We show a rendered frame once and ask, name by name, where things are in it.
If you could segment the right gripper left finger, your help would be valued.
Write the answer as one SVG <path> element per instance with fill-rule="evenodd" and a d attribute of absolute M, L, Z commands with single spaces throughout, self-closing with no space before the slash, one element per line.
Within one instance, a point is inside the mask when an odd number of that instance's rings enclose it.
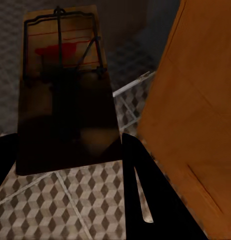
<path fill-rule="evenodd" d="M 18 143 L 17 133 L 0 137 L 0 186 L 16 162 Z"/>

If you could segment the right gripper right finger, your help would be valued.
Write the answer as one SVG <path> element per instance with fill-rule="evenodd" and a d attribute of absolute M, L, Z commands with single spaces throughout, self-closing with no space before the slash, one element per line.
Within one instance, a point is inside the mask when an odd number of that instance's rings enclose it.
<path fill-rule="evenodd" d="M 208 240 L 141 141 L 126 133 L 122 166 L 126 240 Z M 153 223 L 143 219 L 135 169 Z"/>

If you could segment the mousetrap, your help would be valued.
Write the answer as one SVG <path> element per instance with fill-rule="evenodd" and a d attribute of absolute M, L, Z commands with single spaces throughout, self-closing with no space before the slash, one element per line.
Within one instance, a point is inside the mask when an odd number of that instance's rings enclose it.
<path fill-rule="evenodd" d="M 123 160 L 97 5 L 23 12 L 15 174 Z"/>

